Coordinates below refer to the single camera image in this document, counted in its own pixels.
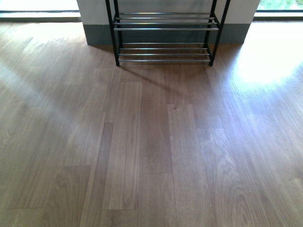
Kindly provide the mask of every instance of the black metal frame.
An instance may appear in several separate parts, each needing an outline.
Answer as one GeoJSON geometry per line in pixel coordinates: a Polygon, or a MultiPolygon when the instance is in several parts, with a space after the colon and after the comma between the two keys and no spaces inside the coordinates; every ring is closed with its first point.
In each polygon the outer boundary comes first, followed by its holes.
{"type": "Polygon", "coordinates": [[[116,60],[116,66],[120,65],[120,62],[123,61],[147,61],[147,62],[209,62],[209,66],[212,66],[218,49],[219,41],[222,35],[223,26],[225,23],[228,7],[231,0],[226,0],[226,4],[223,11],[223,16],[219,22],[216,14],[215,8],[217,0],[213,0],[212,8],[210,12],[207,13],[120,13],[118,8],[117,0],[114,0],[115,14],[114,17],[111,13],[111,7],[109,0],[105,0],[107,7],[107,15],[110,27],[110,33],[113,43],[114,55],[116,60]],[[208,20],[208,22],[187,22],[188,20],[208,20]],[[149,22],[152,20],[164,20],[164,21],[173,21],[173,22],[149,22]],[[206,31],[204,42],[203,43],[123,43],[122,31],[145,31],[145,30],[157,30],[157,31],[206,31]],[[215,40],[213,51],[210,50],[208,45],[209,36],[211,31],[217,31],[217,37],[215,40]],[[161,45],[174,45],[173,47],[163,48],[161,45]],[[168,53],[159,53],[157,51],[173,51],[168,53]],[[176,53],[175,51],[189,51],[188,53],[180,52],[176,53]],[[120,56],[123,57],[163,57],[164,59],[119,59],[120,56]],[[165,57],[172,56],[182,56],[182,57],[199,57],[196,59],[165,59],[165,57]]]}

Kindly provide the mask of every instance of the floor plank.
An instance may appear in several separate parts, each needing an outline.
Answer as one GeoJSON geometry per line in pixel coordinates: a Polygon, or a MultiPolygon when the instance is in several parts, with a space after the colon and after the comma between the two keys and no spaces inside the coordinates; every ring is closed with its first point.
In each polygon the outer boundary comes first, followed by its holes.
{"type": "Polygon", "coordinates": [[[3,227],[32,226],[40,227],[45,208],[6,210],[0,213],[0,225],[3,227]]]}
{"type": "Polygon", "coordinates": [[[140,82],[121,82],[103,199],[104,210],[133,210],[138,205],[141,97],[140,82]]]}
{"type": "Polygon", "coordinates": [[[142,83],[140,173],[171,173],[165,81],[162,69],[146,71],[142,83]]]}
{"type": "Polygon", "coordinates": [[[90,206],[86,226],[98,227],[102,220],[102,203],[104,197],[109,152],[113,136],[113,123],[105,123],[101,147],[98,156],[97,169],[92,187],[90,206]]]}
{"type": "Polygon", "coordinates": [[[90,168],[64,166],[57,169],[40,226],[80,225],[90,168]]]}
{"type": "Polygon", "coordinates": [[[103,210],[98,227],[137,227],[137,220],[136,210],[103,210]]]}
{"type": "Polygon", "coordinates": [[[214,226],[215,214],[192,106],[168,105],[168,114],[176,223],[180,227],[214,226]]]}
{"type": "Polygon", "coordinates": [[[139,226],[176,226],[172,174],[140,174],[139,226]]]}

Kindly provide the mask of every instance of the wood grain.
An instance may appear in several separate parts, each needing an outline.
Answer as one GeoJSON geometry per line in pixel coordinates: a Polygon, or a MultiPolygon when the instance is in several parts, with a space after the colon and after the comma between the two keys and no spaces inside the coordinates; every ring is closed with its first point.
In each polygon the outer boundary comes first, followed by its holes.
{"type": "Polygon", "coordinates": [[[172,174],[140,174],[139,226],[176,226],[172,174]]]}
{"type": "Polygon", "coordinates": [[[183,68],[180,65],[169,65],[163,70],[167,104],[190,103],[187,74],[182,70],[183,68]]]}
{"type": "Polygon", "coordinates": [[[136,210],[103,210],[99,227],[137,227],[136,210]]]}
{"type": "Polygon", "coordinates": [[[214,226],[215,214],[192,106],[168,105],[168,114],[176,223],[180,227],[214,226]]]}
{"type": "Polygon", "coordinates": [[[133,210],[138,205],[141,97],[140,82],[120,84],[105,184],[104,210],[133,210]]]}
{"type": "Polygon", "coordinates": [[[90,168],[65,166],[57,170],[40,226],[80,225],[90,168]]]}
{"type": "Polygon", "coordinates": [[[257,226],[223,129],[198,130],[217,226],[257,226]]]}
{"type": "Polygon", "coordinates": [[[140,173],[171,173],[164,77],[161,69],[145,71],[141,104],[140,173]]]}
{"type": "Polygon", "coordinates": [[[2,227],[40,227],[45,208],[6,210],[0,213],[2,227]]]}
{"type": "Polygon", "coordinates": [[[89,212],[86,226],[98,227],[102,220],[102,203],[104,197],[106,175],[108,168],[110,145],[113,136],[113,123],[105,123],[98,156],[97,169],[92,187],[89,212]]]}
{"type": "Polygon", "coordinates": [[[16,130],[0,152],[0,210],[9,207],[14,194],[12,189],[18,187],[48,117],[49,111],[33,108],[26,109],[20,121],[15,120],[18,123],[16,130]],[[28,133],[30,139],[24,136],[24,131],[28,133]]]}

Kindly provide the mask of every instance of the wall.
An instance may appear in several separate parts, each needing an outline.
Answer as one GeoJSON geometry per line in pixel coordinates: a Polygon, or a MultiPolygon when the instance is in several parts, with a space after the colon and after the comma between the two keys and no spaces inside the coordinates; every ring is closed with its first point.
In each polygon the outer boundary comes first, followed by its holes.
{"type": "MultiPolygon", "coordinates": [[[[105,0],[77,1],[88,44],[111,44],[105,0]]],[[[211,0],[118,1],[120,12],[210,11],[209,9],[212,3],[211,0]]],[[[225,21],[225,27],[221,38],[222,43],[244,42],[245,36],[253,20],[254,13],[256,12],[258,4],[259,0],[231,0],[231,4],[225,21]]],[[[225,0],[217,1],[216,15],[219,19],[222,16],[224,5],[225,0]]]]}

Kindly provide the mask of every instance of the laminate floor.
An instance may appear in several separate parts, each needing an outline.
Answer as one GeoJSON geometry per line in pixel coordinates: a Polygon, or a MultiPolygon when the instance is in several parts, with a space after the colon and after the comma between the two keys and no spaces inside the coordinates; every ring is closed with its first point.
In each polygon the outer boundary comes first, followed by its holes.
{"type": "Polygon", "coordinates": [[[0,226],[302,227],[302,31],[118,68],[81,23],[1,23],[0,226]]]}

